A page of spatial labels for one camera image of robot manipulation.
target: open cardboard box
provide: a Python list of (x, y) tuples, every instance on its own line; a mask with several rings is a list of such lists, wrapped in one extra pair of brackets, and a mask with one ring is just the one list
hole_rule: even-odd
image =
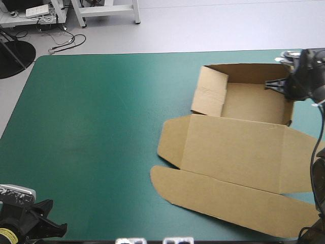
[(311, 190), (316, 143), (287, 126), (293, 102), (264, 89), (266, 80), (286, 76), (276, 64), (202, 67), (192, 104), (201, 115), (164, 124), (158, 154), (180, 170), (152, 168), (158, 193), (175, 205), (274, 236), (295, 237), (311, 226), (315, 206), (280, 195)]

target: green mat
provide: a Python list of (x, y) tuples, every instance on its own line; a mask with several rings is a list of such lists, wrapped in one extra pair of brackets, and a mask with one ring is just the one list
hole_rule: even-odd
[[(169, 204), (149, 171), (168, 165), (156, 154), (162, 125), (190, 113), (200, 66), (272, 63), (280, 52), (41, 57), (0, 140), (1, 183), (53, 199), (50, 218), (68, 223), (65, 239), (274, 240)], [(310, 101), (296, 103), (293, 127), (317, 136)]]

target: robotic arm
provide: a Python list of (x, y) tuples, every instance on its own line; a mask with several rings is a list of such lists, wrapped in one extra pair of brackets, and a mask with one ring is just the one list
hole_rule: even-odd
[(30, 240), (64, 236), (67, 224), (57, 225), (47, 219), (53, 200), (34, 203), (35, 199), (32, 189), (0, 185), (1, 244), (29, 244)]
[(312, 191), (320, 219), (312, 227), (304, 227), (301, 230), (298, 243), (325, 243), (325, 148), (316, 155), (318, 159), (315, 161), (325, 121), (325, 48), (305, 49), (301, 52), (287, 51), (275, 60), (288, 69), (289, 76), (285, 79), (266, 81), (266, 89), (282, 93), (291, 100), (302, 101), (311, 98), (314, 101), (313, 106), (318, 107), (321, 112), (321, 132), (310, 162)]

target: yellow tape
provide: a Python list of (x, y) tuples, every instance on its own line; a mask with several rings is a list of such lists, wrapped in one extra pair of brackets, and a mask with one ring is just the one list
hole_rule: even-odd
[(10, 241), (11, 244), (17, 244), (18, 243), (17, 236), (11, 230), (8, 230), (6, 228), (0, 228), (0, 235), (5, 236)]

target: floor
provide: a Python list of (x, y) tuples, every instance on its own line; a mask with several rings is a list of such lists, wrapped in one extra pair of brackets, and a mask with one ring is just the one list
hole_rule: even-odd
[[(62, 54), (323, 47), (325, 0), (139, 0), (139, 5), (141, 24), (134, 24), (133, 16), (94, 17), (87, 19), (87, 28), (79, 27), (70, 9), (68, 31), (86, 35), (87, 41)], [(29, 31), (23, 40), (35, 46), (37, 57), (56, 46), (34, 26), (23, 28)], [(59, 30), (50, 32), (57, 42), (69, 39)], [(0, 135), (31, 69), (0, 80)]]

